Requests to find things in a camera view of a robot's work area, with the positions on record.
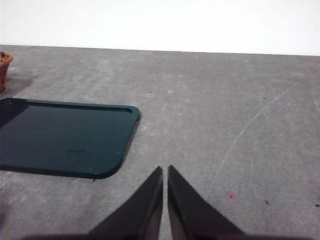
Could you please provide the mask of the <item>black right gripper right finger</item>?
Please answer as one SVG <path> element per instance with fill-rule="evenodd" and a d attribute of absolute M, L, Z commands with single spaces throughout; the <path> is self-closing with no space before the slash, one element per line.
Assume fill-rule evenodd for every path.
<path fill-rule="evenodd" d="M 239 240 L 246 234 L 206 202 L 174 166 L 168 167 L 167 203 L 174 240 Z"/>

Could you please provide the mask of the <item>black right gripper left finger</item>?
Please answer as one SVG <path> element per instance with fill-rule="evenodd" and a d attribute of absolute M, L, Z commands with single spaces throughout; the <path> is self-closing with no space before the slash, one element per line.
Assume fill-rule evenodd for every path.
<path fill-rule="evenodd" d="M 163 210 L 163 169 L 157 167 L 134 194 L 90 232 L 99 240 L 157 240 Z"/>

